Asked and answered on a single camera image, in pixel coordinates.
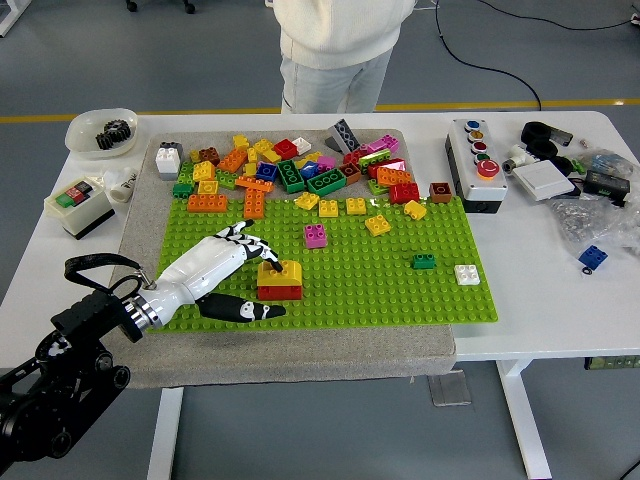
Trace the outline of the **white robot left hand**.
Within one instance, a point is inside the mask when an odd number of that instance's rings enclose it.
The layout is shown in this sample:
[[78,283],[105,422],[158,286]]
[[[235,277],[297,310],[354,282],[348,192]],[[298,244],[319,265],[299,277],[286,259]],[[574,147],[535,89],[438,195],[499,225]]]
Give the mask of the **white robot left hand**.
[[179,307],[192,304],[206,318],[236,323],[286,314],[279,305],[268,306],[214,291],[247,260],[256,257],[268,261],[278,272],[283,270],[277,254],[265,241],[241,232],[252,224],[251,220],[241,221],[203,238],[161,273],[155,289],[140,292],[143,304],[150,308],[153,327],[166,325]]

